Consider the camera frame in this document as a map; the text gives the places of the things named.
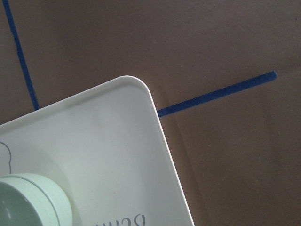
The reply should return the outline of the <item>pale green bear tray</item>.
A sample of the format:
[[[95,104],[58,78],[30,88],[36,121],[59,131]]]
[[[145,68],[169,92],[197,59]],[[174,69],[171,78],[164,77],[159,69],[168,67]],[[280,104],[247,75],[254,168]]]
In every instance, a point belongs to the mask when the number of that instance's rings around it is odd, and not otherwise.
[[[55,181],[75,226],[194,224],[151,93],[133,76],[2,124],[0,173]]]

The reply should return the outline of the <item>green bowl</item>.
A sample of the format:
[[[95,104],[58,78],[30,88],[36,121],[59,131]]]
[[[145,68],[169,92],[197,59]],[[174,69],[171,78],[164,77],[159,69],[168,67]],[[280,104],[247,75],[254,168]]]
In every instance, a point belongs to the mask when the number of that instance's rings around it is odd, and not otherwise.
[[[71,226],[70,201],[51,179],[32,173],[0,177],[2,226]]]

